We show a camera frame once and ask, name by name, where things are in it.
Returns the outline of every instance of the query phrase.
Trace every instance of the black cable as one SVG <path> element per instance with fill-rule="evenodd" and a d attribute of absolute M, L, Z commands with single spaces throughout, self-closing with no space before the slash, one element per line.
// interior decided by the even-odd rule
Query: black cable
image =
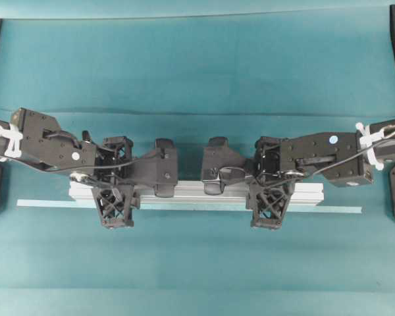
<path fill-rule="evenodd" d="M 133 165 L 134 163 L 137 163 L 139 161 L 145 161 L 145 160 L 149 160 L 152 158 L 155 158 L 156 155 L 150 156 L 150 157 L 142 157 L 142 158 L 137 158 L 133 161 L 128 161 L 125 163 L 119 163 L 117 165 L 107 165 L 107 166 L 79 166 L 79 167 L 69 167 L 69 168 L 61 168 L 61 169 L 54 169 L 54 170 L 50 170 L 50 169 L 41 169 L 33 164 L 27 163 L 23 160 L 19 160 L 16 158 L 12 158 L 12 157 L 7 157 L 4 155 L 0 155 L 0 158 L 6 158 L 8 160 L 11 161 L 16 161 L 17 163 L 20 163 L 21 165 L 27 166 L 31 169 L 34 169 L 36 171 L 40 171 L 40 172 L 45 172 L 45 173 L 60 173 L 60 172 L 65 172 L 65 171 L 74 171 L 74 170 L 79 170 L 79 169 L 113 169 L 113 168 L 121 168 L 121 167 L 125 167 L 125 166 L 130 166 Z"/>

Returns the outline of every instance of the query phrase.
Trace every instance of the teal table surface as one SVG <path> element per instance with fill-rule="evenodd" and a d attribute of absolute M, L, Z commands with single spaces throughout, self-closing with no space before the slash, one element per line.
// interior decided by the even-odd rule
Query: teal table surface
<path fill-rule="evenodd" d="M 96 142 L 126 135 L 135 155 L 172 138 L 182 180 L 199 178 L 213 136 L 250 157 L 261 135 L 352 132 L 356 122 L 392 119 L 388 7 L 359 2 L 273 14 L 5 20 L 0 119 L 19 107 L 42 111 Z M 251 229 L 249 213 L 136 210 L 133 229 L 105 230 L 92 209 L 17 207 L 17 199 L 69 200 L 68 179 L 9 163 L 0 316 L 395 315 L 388 169 L 372 186 L 325 183 L 324 205 L 362 206 L 358 215 L 290 213 L 271 232 Z"/>

